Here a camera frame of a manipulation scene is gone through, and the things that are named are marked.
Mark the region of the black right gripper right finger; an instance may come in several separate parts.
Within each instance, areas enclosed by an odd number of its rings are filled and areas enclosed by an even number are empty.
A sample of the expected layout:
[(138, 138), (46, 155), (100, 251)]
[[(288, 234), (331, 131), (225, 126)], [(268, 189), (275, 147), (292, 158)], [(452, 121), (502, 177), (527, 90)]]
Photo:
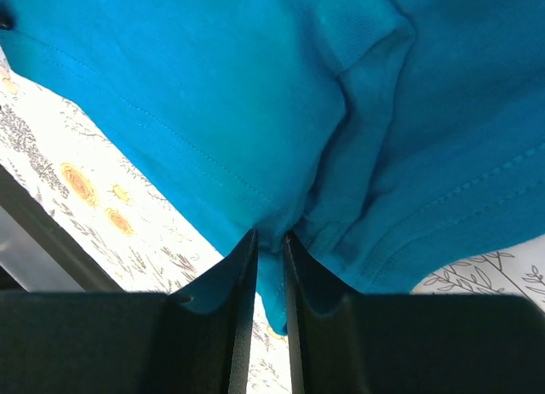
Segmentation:
[(361, 294), (284, 238), (295, 393), (541, 393), (544, 315), (516, 295)]

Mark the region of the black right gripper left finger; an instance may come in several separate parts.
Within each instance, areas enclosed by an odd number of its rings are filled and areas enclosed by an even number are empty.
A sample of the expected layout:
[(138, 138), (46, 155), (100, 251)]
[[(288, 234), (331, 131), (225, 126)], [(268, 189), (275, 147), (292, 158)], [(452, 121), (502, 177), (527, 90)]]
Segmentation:
[(257, 247), (172, 294), (2, 293), (2, 392), (245, 392)]

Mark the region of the teal blue t shirt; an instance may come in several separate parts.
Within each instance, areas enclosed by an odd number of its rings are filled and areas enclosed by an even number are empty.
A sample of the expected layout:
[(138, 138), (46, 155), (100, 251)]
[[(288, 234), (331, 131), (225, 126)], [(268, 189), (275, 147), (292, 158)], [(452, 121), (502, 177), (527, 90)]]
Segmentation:
[(1, 0), (11, 68), (77, 103), (210, 243), (293, 231), (362, 293), (544, 233), (544, 0)]

